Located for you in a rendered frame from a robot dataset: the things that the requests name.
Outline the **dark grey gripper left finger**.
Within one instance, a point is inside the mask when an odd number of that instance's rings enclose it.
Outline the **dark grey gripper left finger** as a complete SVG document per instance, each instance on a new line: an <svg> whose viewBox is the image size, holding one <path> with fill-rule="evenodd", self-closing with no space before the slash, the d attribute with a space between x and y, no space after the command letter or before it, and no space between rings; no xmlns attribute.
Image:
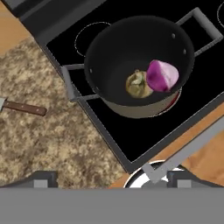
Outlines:
<svg viewBox="0 0 224 224"><path fill-rule="evenodd" d="M56 171L35 171L29 177L3 185L3 188L57 188L58 173Z"/></svg>

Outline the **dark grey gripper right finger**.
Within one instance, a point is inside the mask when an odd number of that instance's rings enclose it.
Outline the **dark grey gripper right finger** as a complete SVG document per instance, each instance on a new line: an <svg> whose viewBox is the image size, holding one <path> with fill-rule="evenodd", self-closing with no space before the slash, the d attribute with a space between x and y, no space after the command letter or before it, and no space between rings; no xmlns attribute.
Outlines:
<svg viewBox="0 0 224 224"><path fill-rule="evenodd" d="M220 187L220 185L200 179L189 171L168 171L167 186L170 188Z"/></svg>

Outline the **black hob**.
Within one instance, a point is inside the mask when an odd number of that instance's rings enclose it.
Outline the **black hob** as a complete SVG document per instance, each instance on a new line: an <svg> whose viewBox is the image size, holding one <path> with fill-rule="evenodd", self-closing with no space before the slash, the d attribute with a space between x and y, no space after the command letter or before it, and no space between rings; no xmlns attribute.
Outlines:
<svg viewBox="0 0 224 224"><path fill-rule="evenodd" d="M59 73L82 64L95 37L113 23L155 16L177 23L195 8L223 39L196 56L175 105L161 115L129 118L99 97L77 101L127 172L133 172L224 102L224 0L3 0ZM198 51L213 39L191 17L180 26Z"/></svg>

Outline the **purple onion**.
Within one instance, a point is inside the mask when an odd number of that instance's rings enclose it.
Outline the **purple onion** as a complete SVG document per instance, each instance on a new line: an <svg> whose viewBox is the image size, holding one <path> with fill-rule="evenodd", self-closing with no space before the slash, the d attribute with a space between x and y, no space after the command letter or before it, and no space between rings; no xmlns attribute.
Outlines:
<svg viewBox="0 0 224 224"><path fill-rule="evenodd" d="M179 79L178 69L166 62L154 59L146 72L148 86L157 92L168 92Z"/></svg>

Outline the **white and black round thing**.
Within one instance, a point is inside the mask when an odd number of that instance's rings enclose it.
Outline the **white and black round thing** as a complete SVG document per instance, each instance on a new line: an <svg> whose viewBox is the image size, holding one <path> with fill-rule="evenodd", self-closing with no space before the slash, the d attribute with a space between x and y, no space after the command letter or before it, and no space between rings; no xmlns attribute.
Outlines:
<svg viewBox="0 0 224 224"><path fill-rule="evenodd" d="M157 169L160 165L162 165L164 160L156 160L153 162L150 162L149 164L153 167L153 169ZM184 168L181 164L173 169L173 171L182 172L185 171L186 168ZM144 171L139 168L135 172L133 172L128 180L125 182L123 188L166 188L168 183L168 178L163 176L156 184L153 184L151 180L148 178L148 176L144 173Z"/></svg>

